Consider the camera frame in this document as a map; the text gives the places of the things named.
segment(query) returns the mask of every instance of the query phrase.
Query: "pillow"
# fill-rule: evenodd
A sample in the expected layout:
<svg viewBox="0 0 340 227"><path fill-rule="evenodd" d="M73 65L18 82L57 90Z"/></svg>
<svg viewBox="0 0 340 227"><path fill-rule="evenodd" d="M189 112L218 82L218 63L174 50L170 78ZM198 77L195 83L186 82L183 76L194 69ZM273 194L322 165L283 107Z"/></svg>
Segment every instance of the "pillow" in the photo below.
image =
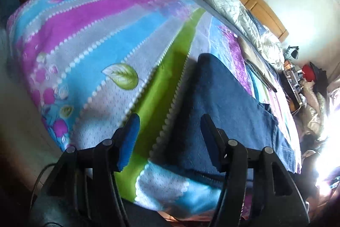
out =
<svg viewBox="0 0 340 227"><path fill-rule="evenodd" d="M282 71L285 59L280 41L264 26L266 32L261 36L247 9L240 0L205 0L213 9L231 22L275 70Z"/></svg>
<svg viewBox="0 0 340 227"><path fill-rule="evenodd" d="M317 100L317 97L313 91L313 87L314 87L314 81L312 82L307 82L307 81L303 81L302 85L303 85L303 95L306 97L307 99L307 103L316 110L316 112L318 114L320 114L320 106L319 106L319 102Z"/></svg>
<svg viewBox="0 0 340 227"><path fill-rule="evenodd" d="M266 32L261 35L257 50L276 71L283 71L285 58L283 56L282 44L266 26L264 27Z"/></svg>

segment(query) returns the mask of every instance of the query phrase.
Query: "cable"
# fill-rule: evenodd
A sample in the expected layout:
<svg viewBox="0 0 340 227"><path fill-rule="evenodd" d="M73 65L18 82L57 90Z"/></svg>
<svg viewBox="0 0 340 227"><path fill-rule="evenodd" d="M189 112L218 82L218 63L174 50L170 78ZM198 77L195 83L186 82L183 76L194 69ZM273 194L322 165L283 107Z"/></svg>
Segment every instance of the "cable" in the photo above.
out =
<svg viewBox="0 0 340 227"><path fill-rule="evenodd" d="M35 193L35 190L37 189L37 186L38 186L38 183L39 183L40 178L42 177L42 175L43 175L43 173L46 171L46 169L48 169L48 168L51 167L51 166L55 166L56 164L57 164L57 163L51 163L51 164L46 165L46 166L41 170L41 172L39 173L38 178L37 178L37 180L35 181L35 184L34 184L34 187L33 187L32 196L31 196L31 201L30 201L30 209L29 209L29 210L32 209L32 203L33 203L34 193Z"/></svg>
<svg viewBox="0 0 340 227"><path fill-rule="evenodd" d="M42 227L46 227L47 225L50 225L50 224L54 224L54 225L58 225L59 227L63 227L63 225L60 225L59 223L56 223L56 222L47 222Z"/></svg>

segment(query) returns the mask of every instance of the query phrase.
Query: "wooden bed frame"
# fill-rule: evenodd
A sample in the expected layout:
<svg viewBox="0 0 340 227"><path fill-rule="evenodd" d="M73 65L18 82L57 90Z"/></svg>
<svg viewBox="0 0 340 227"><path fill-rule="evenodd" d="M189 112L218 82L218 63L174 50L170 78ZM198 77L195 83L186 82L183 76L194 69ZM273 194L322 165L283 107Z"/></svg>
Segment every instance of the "wooden bed frame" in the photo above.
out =
<svg viewBox="0 0 340 227"><path fill-rule="evenodd" d="M277 15L264 0L240 0L257 19L283 42L289 35Z"/></svg>

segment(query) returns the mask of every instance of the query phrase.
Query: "green cloth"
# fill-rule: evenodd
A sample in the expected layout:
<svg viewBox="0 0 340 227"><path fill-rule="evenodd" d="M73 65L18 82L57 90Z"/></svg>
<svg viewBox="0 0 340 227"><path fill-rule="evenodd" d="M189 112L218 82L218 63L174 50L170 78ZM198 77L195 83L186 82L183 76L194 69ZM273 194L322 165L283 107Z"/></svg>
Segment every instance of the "green cloth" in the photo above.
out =
<svg viewBox="0 0 340 227"><path fill-rule="evenodd" d="M130 202L135 201L137 177L144 170L149 152L162 130L176 86L181 78L196 26L204 12L202 8L197 9L185 22L136 107L131 111L140 117L140 130L129 164L122 172L115 173L120 196Z"/></svg>

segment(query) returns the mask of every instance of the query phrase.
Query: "blanket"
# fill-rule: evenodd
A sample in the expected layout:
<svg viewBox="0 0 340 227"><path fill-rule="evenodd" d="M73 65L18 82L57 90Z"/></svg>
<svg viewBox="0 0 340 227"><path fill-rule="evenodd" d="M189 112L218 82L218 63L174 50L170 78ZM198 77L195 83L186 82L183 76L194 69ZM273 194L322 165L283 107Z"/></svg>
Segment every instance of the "blanket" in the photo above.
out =
<svg viewBox="0 0 340 227"><path fill-rule="evenodd" d="M178 218L213 211L220 193L150 160L171 131L198 56L212 53L254 91L233 26L197 3L30 0L7 23L13 59L55 143L62 150L93 147L137 113L130 162L115 174L120 195ZM289 138L290 123L271 108Z"/></svg>

